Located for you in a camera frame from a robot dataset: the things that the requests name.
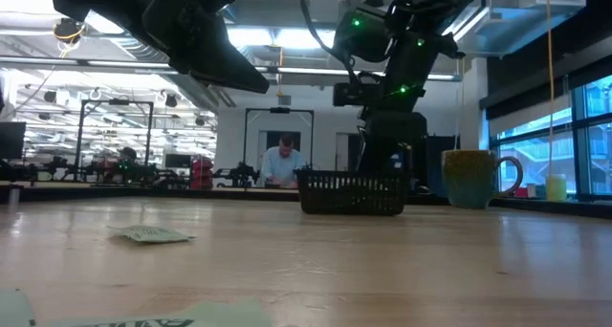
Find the ceiling duct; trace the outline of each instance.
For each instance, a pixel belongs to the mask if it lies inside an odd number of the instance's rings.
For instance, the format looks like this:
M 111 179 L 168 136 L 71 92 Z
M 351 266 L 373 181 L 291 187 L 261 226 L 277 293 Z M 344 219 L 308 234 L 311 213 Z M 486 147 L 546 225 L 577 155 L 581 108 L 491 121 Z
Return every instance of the ceiling duct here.
M 453 26 L 461 33 L 459 48 L 476 55 L 506 55 L 531 43 L 548 31 L 546 0 L 487 0 L 487 5 L 471 5 Z M 553 28 L 586 6 L 586 0 L 551 0 Z

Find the man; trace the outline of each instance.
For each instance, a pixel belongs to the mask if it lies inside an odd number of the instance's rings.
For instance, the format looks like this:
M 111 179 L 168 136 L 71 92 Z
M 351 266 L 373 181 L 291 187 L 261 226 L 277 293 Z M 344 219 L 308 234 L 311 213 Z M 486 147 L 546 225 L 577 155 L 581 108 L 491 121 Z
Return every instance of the man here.
M 283 135 L 278 146 L 268 149 L 263 160 L 261 175 L 266 185 L 297 188 L 294 170 L 300 169 L 306 162 L 302 155 L 294 150 L 294 139 L 290 134 Z

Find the wooden table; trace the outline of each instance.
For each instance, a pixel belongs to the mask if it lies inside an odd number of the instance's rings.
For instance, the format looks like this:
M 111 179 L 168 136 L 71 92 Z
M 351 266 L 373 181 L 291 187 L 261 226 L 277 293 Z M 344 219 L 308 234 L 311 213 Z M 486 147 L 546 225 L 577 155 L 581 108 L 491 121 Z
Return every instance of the wooden table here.
M 138 246 L 105 226 L 197 236 Z M 611 326 L 612 224 L 490 209 L 303 215 L 299 204 L 121 198 L 0 213 L 0 287 L 39 322 L 253 297 L 279 327 Z

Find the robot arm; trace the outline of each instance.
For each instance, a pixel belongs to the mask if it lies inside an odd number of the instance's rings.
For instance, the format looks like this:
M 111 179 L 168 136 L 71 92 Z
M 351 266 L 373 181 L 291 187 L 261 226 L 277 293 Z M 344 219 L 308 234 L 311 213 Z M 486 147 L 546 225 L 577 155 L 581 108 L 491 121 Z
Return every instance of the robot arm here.
M 269 82 L 229 42 L 219 11 L 235 0 L 54 0 L 83 22 L 93 10 L 166 53 L 170 66 L 203 84 L 265 93 Z

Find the mug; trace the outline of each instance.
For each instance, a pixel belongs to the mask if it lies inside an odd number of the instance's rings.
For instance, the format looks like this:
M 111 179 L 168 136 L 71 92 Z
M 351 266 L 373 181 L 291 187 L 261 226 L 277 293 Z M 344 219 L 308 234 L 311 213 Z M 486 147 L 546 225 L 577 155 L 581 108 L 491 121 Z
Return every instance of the mug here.
M 510 161 L 516 166 L 516 182 L 510 189 L 494 192 L 497 167 Z M 497 160 L 488 150 L 449 150 L 442 154 L 444 184 L 448 200 L 454 207 L 486 208 L 493 197 L 503 197 L 516 191 L 523 182 L 523 166 L 514 157 Z

